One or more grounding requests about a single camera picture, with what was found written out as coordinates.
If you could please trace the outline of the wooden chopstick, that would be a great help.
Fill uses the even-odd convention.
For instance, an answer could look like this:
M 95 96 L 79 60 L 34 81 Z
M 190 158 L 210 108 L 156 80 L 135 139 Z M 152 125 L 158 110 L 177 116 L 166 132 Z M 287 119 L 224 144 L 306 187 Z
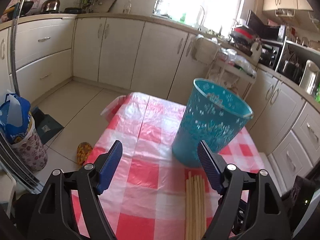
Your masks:
M 193 177 L 189 178 L 189 239 L 194 239 L 194 223 L 193 223 L 193 215 L 194 215 L 194 208 L 193 208 L 193 189 L 194 189 L 194 180 Z
M 199 175 L 195 176 L 195 199 L 196 199 L 196 204 L 195 204 L 195 209 L 196 209 L 196 239 L 201 238 L 201 232 L 200 232 L 200 208 L 199 208 L 199 203 L 200 203 L 200 186 L 199 186 Z
M 188 178 L 185 182 L 185 189 L 186 189 L 186 199 L 185 199 L 185 211 L 186 211 L 186 215 L 185 215 L 185 239 L 189 240 L 190 238 L 190 232 L 189 232 L 189 226 L 190 226 L 190 179 L 191 179 L 191 172 L 188 172 Z
M 193 221 L 193 239 L 196 239 L 196 236 L 197 236 L 197 229 L 196 229 L 196 216 L 197 216 L 197 211 L 196 211 L 196 178 L 195 176 L 193 176 L 192 180 L 192 193 L 193 193 L 193 204 L 192 204 L 192 207 L 193 207 L 193 218 L 192 218 L 192 221 Z
M 202 200 L 202 235 L 204 236 L 204 233 L 207 229 L 206 224 L 206 191 L 205 191 L 205 181 L 203 178 L 201 178 L 201 200 Z
M 203 179 L 202 177 L 200 176 L 199 177 L 199 195 L 200 195 L 200 239 L 202 239 L 203 237 L 203 234 L 204 234 L 204 220 L 203 220 L 203 204 L 204 204 L 204 200 L 203 200 Z

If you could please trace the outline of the yellow patterned slipper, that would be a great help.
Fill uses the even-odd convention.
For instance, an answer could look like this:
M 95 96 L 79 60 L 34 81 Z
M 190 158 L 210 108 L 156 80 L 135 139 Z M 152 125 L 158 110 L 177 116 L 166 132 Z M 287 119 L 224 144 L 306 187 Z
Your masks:
M 78 165 L 82 166 L 86 162 L 92 150 L 93 147 L 88 142 L 81 142 L 78 145 L 76 150 L 76 158 Z

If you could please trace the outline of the teal perforated plastic basket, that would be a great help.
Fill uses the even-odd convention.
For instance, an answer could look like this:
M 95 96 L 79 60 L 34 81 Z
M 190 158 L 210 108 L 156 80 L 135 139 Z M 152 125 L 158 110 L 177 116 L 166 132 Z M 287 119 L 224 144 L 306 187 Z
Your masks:
M 251 107 L 230 90 L 196 78 L 172 143 L 172 154 L 187 167 L 200 167 L 197 146 L 201 140 L 213 153 L 219 153 L 253 115 Z

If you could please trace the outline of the dark dustpan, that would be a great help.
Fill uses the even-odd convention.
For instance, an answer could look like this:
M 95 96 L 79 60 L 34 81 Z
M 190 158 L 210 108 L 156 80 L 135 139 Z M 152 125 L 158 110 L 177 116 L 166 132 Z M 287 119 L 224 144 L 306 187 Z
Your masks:
M 43 144 L 57 135 L 64 127 L 49 114 L 43 113 L 39 107 L 34 107 L 31 114 L 35 121 L 35 128 Z

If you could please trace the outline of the floral bin with blue bag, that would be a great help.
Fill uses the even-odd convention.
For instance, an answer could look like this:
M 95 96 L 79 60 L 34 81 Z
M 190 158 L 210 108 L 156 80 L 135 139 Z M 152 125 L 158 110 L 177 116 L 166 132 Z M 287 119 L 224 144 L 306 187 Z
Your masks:
M 1 131 L 12 150 L 32 171 L 47 165 L 48 155 L 35 128 L 30 102 L 15 93 L 7 93 L 1 104 Z

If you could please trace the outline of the white storage trolley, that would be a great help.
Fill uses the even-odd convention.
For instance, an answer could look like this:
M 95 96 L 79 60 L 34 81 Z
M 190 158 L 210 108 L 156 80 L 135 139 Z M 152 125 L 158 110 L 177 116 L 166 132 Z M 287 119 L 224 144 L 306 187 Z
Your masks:
M 206 79 L 213 81 L 246 100 L 257 79 L 257 72 L 234 50 L 221 48 L 209 65 Z

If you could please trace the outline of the green snack bag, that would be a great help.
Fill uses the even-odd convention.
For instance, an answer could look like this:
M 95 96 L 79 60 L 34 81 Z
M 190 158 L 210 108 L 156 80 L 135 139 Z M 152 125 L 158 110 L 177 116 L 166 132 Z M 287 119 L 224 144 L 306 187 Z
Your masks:
M 320 103 L 320 84 L 318 85 L 316 94 L 315 94 L 315 100 Z

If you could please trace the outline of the white electric kettle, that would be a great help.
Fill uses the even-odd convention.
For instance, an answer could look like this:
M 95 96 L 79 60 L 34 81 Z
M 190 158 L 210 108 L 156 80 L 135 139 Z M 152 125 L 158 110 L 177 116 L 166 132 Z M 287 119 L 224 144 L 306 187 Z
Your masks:
M 305 90 L 309 95 L 315 96 L 319 85 L 319 67 L 311 60 L 307 60 L 300 88 Z

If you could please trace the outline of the black toaster oven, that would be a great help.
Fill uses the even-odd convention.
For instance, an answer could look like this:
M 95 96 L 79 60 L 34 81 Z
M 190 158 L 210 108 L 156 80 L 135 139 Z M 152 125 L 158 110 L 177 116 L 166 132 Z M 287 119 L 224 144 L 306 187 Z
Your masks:
M 261 44 L 259 63 L 277 72 L 285 48 L 285 41 L 262 39 Z

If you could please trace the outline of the metal sink faucet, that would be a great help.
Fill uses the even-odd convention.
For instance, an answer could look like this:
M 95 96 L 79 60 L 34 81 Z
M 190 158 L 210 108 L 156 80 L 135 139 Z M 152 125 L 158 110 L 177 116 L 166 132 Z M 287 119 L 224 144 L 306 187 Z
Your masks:
M 197 16 L 197 19 L 196 19 L 196 24 L 195 24 L 195 28 L 198 30 L 198 31 L 201 31 L 202 30 L 202 27 L 203 27 L 203 24 L 204 24 L 204 19 L 205 19 L 205 9 L 202 5 L 200 5 L 200 10 L 199 10 L 199 13 L 198 13 L 198 16 Z

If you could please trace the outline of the clear plastic bottle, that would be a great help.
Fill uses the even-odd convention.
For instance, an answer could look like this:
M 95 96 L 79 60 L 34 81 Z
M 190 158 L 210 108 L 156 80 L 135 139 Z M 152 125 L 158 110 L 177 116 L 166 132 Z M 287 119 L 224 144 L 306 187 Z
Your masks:
M 130 14 L 131 12 L 131 8 L 132 8 L 132 3 L 131 1 L 127 1 L 124 5 L 124 8 L 123 8 L 123 14 Z

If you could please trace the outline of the metal kettle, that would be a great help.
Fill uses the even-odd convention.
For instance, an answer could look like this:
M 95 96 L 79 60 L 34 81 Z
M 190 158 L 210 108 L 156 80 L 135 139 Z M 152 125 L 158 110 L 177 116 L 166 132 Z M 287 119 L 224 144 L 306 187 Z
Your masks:
M 41 7 L 40 13 L 55 14 L 59 12 L 59 9 L 60 9 L 60 0 L 46 0 Z

